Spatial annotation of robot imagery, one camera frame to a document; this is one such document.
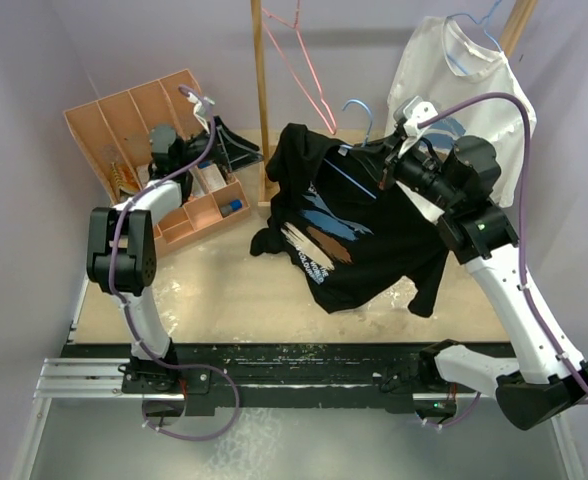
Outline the black t-shirt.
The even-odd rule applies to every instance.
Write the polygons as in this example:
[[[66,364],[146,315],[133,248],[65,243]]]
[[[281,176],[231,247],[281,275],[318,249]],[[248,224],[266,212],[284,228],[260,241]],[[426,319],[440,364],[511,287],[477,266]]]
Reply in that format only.
[[[283,128],[266,165],[279,190],[251,255],[287,254],[327,313],[361,307],[406,277],[416,289],[409,311],[430,317],[447,248],[400,188],[380,190],[341,144],[302,124]]]

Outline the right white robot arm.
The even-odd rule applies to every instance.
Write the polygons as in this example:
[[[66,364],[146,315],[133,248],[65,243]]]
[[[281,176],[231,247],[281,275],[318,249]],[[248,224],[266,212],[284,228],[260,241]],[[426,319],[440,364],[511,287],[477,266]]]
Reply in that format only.
[[[442,209],[441,239],[481,287],[514,351],[496,358],[444,340],[421,351],[420,383],[430,391],[466,386],[495,399],[512,425],[529,430],[586,397],[588,360],[545,305],[520,263],[515,229],[490,198],[501,173],[492,144],[463,136],[440,160],[416,143],[406,133],[383,139],[379,187],[406,186]]]

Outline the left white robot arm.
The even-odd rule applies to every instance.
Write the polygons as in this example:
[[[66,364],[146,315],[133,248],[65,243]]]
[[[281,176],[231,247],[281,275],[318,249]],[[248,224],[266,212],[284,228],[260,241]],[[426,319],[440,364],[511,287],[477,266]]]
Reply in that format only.
[[[261,161],[259,147],[232,132],[219,117],[182,137],[169,124],[148,133],[148,181],[134,196],[90,214],[88,279],[118,305],[131,337],[126,380],[168,392],[180,378],[170,334],[163,327],[152,284],[157,272],[155,227],[188,201],[195,171],[213,168],[224,176]]]

